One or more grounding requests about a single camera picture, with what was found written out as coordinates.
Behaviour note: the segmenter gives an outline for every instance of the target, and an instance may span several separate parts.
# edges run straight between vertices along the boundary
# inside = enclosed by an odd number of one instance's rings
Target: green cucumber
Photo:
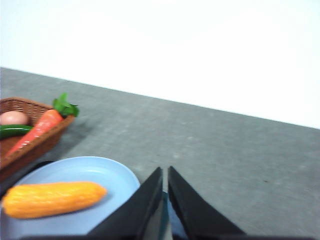
[[[0,140],[25,135],[31,129],[32,126],[21,124],[0,125]]]

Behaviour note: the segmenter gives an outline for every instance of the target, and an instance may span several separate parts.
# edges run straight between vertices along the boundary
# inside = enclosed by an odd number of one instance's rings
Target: green leaves
[[[55,98],[53,100],[53,108],[57,110],[61,116],[64,118],[68,115],[74,115],[75,117],[79,114],[79,108],[78,105],[73,105],[69,102],[67,102],[67,93],[62,93],[59,98]]]

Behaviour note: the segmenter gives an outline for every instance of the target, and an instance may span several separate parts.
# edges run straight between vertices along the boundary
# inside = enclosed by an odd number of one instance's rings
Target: yellow corn
[[[17,185],[2,199],[4,212],[30,219],[81,210],[99,202],[107,190],[90,181]]]

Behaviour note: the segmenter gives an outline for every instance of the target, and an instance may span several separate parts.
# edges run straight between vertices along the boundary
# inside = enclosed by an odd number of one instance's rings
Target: white wall
[[[320,129],[319,0],[2,0],[1,65]]]

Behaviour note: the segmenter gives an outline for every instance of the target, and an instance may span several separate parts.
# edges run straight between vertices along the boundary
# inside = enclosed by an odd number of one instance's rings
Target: plate
[[[16,219],[1,211],[1,239],[39,235],[85,235],[113,213],[139,188],[134,173],[123,164],[98,156],[79,156],[59,160],[23,177],[15,185],[92,181],[108,190],[96,205],[61,215]]]

